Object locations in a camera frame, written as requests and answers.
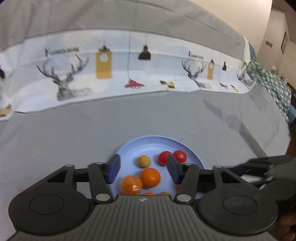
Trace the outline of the red cherry tomato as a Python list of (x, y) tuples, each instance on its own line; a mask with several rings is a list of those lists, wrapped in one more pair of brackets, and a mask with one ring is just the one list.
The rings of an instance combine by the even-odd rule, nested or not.
[(181, 150), (177, 150), (173, 153), (173, 156), (180, 162), (180, 163), (185, 163), (187, 160), (187, 155), (185, 152)]
[(162, 166), (166, 166), (167, 165), (167, 157), (169, 155), (171, 155), (172, 153), (169, 151), (163, 151), (158, 155), (158, 162), (160, 165)]

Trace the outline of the plastic orange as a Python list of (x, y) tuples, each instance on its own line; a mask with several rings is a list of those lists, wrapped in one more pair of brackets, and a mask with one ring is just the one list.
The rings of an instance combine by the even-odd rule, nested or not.
[(140, 195), (142, 188), (142, 180), (133, 175), (125, 176), (120, 182), (120, 192), (123, 195)]

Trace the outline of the bare orange mandarin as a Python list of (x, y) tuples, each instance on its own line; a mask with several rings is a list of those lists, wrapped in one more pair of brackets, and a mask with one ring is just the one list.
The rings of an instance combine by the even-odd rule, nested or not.
[(157, 186), (161, 181), (161, 176), (158, 170), (154, 168), (145, 168), (140, 173), (140, 179), (142, 181), (142, 184), (144, 188), (152, 188)]

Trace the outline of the yellow longan with stem dimple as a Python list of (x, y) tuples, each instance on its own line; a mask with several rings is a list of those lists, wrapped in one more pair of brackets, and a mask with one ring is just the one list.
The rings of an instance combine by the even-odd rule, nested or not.
[(147, 155), (141, 155), (137, 160), (137, 164), (141, 168), (147, 168), (151, 165), (151, 158)]

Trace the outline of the yellow longan fruit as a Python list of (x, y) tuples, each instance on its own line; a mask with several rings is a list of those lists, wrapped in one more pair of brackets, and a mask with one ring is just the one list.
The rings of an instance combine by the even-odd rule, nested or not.
[(172, 197), (172, 195), (169, 192), (165, 192), (165, 191), (160, 192), (158, 195), (168, 195), (168, 196)]

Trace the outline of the blue round plate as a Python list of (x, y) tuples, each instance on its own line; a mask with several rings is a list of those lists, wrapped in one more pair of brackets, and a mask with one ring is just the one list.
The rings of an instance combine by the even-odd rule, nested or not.
[(195, 164), (199, 166), (200, 169), (205, 168), (199, 157), (190, 148), (177, 140), (162, 136), (142, 136), (134, 138), (116, 151), (116, 154), (120, 156), (121, 168), (114, 182), (109, 185), (112, 195), (117, 196), (121, 194), (120, 184), (122, 178), (128, 175), (140, 176), (143, 168), (138, 166), (137, 160), (140, 156), (146, 155), (151, 159), (150, 167), (158, 170), (161, 180), (155, 187), (142, 189), (141, 194), (151, 192), (158, 195), (161, 192), (168, 192), (174, 196), (177, 193), (177, 187), (172, 181), (166, 166), (161, 165), (158, 161), (159, 154), (164, 151), (169, 151), (171, 153), (183, 151), (187, 155), (187, 163)]

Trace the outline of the grey couch cover cloth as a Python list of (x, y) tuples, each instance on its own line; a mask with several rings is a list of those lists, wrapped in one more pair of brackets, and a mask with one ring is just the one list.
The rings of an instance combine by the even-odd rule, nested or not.
[[(1, 51), (35, 37), (86, 30), (157, 34), (245, 54), (245, 38), (190, 1), (4, 1)], [(166, 136), (206, 168), (286, 153), (287, 123), (268, 92), (166, 91), (76, 102), (1, 121), (1, 240), (15, 229), (11, 200), (56, 169), (107, 161), (141, 136)]]

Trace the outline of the green checkered cloth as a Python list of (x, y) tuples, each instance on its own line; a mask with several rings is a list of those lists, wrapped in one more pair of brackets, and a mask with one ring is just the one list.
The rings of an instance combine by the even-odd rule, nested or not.
[(253, 81), (260, 84), (271, 95), (288, 123), (288, 111), (292, 94), (286, 83), (272, 74), (271, 71), (262, 67), (255, 58), (252, 58), (248, 63), (246, 72)]

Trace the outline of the white deer print cloth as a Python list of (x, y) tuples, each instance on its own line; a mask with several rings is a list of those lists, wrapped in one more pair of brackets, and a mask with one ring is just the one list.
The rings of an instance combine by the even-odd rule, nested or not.
[(29, 38), (1, 51), (1, 121), (96, 99), (155, 92), (245, 94), (242, 58), (177, 38), (86, 30)]

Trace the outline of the wall switch plate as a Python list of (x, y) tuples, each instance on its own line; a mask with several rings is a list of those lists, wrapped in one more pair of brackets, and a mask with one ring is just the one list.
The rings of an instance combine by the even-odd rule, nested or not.
[(266, 41), (265, 44), (266, 44), (267, 46), (271, 47), (271, 48), (273, 47), (273, 44), (272, 44), (271, 42), (269, 42), (269, 41)]

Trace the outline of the dark framed wall picture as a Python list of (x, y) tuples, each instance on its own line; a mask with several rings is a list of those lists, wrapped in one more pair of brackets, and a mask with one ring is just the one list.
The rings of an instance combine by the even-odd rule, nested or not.
[(281, 47), (280, 47), (282, 54), (285, 53), (287, 43), (288, 43), (288, 35), (287, 35), (287, 32), (285, 32), (282, 43), (281, 43)]

